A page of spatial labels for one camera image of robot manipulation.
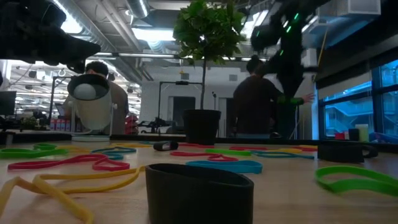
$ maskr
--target yellow rubber band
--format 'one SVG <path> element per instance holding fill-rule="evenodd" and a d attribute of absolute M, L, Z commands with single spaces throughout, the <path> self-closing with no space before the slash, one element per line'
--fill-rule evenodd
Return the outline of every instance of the yellow rubber band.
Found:
<path fill-rule="evenodd" d="M 128 169 L 116 172 L 106 172 L 102 174 L 87 174 L 87 175 L 62 175 L 62 174 L 39 174 L 36 175 L 32 183 L 16 177 L 8 180 L 0 191 L 0 218 L 4 212 L 7 201 L 11 195 L 12 190 L 15 186 L 19 186 L 25 190 L 28 190 L 37 194 L 47 194 L 58 200 L 64 207 L 74 214 L 77 218 L 84 221 L 84 224 L 92 224 L 94 222 L 94 215 L 84 206 L 76 203 L 67 194 L 73 193 L 93 193 L 93 192 L 105 192 L 109 190 L 119 189 L 133 183 L 139 176 L 140 172 L 145 171 L 145 167 L 141 166 L 138 169 Z M 84 187 L 84 188 L 68 188 L 58 189 L 45 180 L 88 180 L 88 179 L 102 179 L 108 177 L 116 177 L 120 175 L 133 174 L 127 180 L 118 182 L 116 184 L 101 186 L 101 187 Z"/>
<path fill-rule="evenodd" d="M 301 149 L 270 149 L 266 152 L 289 152 L 289 153 L 301 153 L 303 152 Z"/>
<path fill-rule="evenodd" d="M 113 143 L 111 146 L 121 146 L 121 147 L 152 147 L 152 145 L 147 145 L 147 144 L 131 144 L 131 143 Z"/>
<path fill-rule="evenodd" d="M 306 149 L 318 149 L 318 146 L 299 145 L 299 147 L 303 147 L 303 148 L 306 148 Z"/>
<path fill-rule="evenodd" d="M 56 149 L 66 149 L 69 151 L 69 153 L 90 153 L 92 149 L 87 148 L 87 147 L 81 147 L 81 146 L 57 146 Z"/>

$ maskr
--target wooden table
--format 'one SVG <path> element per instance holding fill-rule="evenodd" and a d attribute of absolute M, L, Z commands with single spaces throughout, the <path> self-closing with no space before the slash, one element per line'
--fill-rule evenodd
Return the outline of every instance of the wooden table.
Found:
<path fill-rule="evenodd" d="M 71 144 L 70 142 L 53 142 Z M 105 146 L 103 143 L 82 143 L 93 149 Z M 31 147 L 32 145 L 13 145 L 13 147 Z M 203 149 L 181 147 L 181 151 L 203 152 Z M 187 161 L 200 160 L 202 157 L 174 157 L 169 152 L 156 152 L 151 148 L 139 148 L 136 154 L 126 155 L 125 161 L 131 167 L 158 162 L 184 164 Z M 251 159 L 262 162 L 262 174 L 248 174 L 254 186 L 254 223 L 255 224 L 357 224 L 398 222 L 398 199 L 368 191 L 354 190 L 343 195 L 334 195 L 321 189 L 314 181 L 314 172 L 319 167 L 338 165 L 332 162 L 311 161 L 308 159 L 266 159 L 253 156 Z M 64 165 L 51 169 L 29 171 L 7 171 L 11 160 L 0 161 L 0 184 L 21 176 L 31 181 L 36 174 L 90 174 L 96 173 L 90 163 Z M 381 154 L 364 164 L 356 165 L 398 177 L 398 156 Z M 347 176 L 331 176 L 340 179 Z M 101 180 L 52 182 L 62 187 L 88 187 L 114 183 L 126 177 Z M 95 223 L 104 224 L 143 224 L 148 221 L 145 173 L 125 188 L 106 193 L 72 194 L 78 203 L 95 214 Z M 49 196 L 15 188 L 9 203 L 0 218 L 0 223 L 10 224 L 74 224 L 82 223 Z"/>

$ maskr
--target white lamp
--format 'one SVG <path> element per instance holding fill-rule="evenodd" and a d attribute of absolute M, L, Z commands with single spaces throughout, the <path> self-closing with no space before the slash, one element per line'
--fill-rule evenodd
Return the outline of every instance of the white lamp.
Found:
<path fill-rule="evenodd" d="M 80 75 L 68 84 L 72 107 L 72 141 L 109 141 L 112 135 L 113 110 L 108 81 L 99 75 Z M 75 115 L 92 131 L 103 130 L 110 124 L 109 135 L 82 135 L 75 132 Z"/>

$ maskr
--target shirt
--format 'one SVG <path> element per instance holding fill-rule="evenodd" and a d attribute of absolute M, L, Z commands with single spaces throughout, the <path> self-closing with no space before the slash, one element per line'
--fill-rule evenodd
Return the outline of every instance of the shirt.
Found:
<path fill-rule="evenodd" d="M 283 93 L 268 79 L 252 75 L 241 82 L 233 95 L 237 133 L 268 134 L 271 100 L 277 102 L 280 96 Z"/>
<path fill-rule="evenodd" d="M 118 108 L 113 111 L 113 128 L 112 134 L 124 134 L 124 127 L 126 122 L 126 116 L 129 113 L 129 100 L 127 93 L 116 83 L 108 81 L 109 89 L 111 91 L 112 103 L 116 103 Z M 70 96 L 63 103 L 64 110 L 70 111 L 71 108 L 68 105 Z M 104 128 L 104 133 L 109 134 L 110 124 Z"/>

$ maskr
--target blue rubber band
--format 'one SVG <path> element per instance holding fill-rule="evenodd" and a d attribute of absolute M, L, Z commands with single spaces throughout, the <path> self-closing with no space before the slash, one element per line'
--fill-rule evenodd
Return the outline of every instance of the blue rubber band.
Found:
<path fill-rule="evenodd" d="M 300 154 L 294 154 L 289 152 L 264 152 L 264 151 L 251 151 L 254 155 L 264 158 L 303 158 L 303 159 L 314 159 L 314 156 L 306 156 Z"/>
<path fill-rule="evenodd" d="M 92 150 L 90 153 L 98 153 L 98 152 L 107 155 L 111 160 L 123 160 L 124 156 L 122 154 L 135 153 L 137 152 L 137 149 L 117 146 L 117 147 L 104 148 L 104 149 L 95 149 Z"/>
<path fill-rule="evenodd" d="M 153 145 L 153 144 L 155 144 L 156 142 L 149 142 L 149 141 L 142 141 L 142 142 L 139 142 L 139 144 L 148 144 L 148 145 Z"/>
<path fill-rule="evenodd" d="M 262 164 L 256 161 L 234 161 L 234 162 L 191 161 L 187 162 L 187 165 L 221 169 L 239 174 L 260 174 L 262 172 Z"/>

